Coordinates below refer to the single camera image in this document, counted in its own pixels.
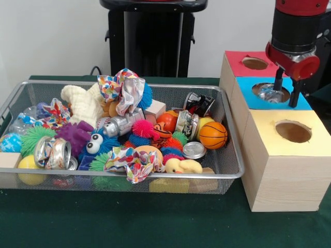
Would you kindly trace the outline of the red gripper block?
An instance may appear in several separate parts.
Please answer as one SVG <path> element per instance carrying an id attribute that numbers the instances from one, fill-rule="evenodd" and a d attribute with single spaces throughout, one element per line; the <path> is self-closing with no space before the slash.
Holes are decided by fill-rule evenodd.
<path id="1" fill-rule="evenodd" d="M 281 91 L 283 73 L 289 76 L 293 86 L 289 106 L 296 107 L 303 80 L 313 76 L 319 68 L 320 59 L 315 54 L 316 47 L 304 54 L 290 54 L 274 48 L 269 41 L 266 45 L 265 52 L 268 59 L 279 67 L 276 71 L 274 90 Z"/>

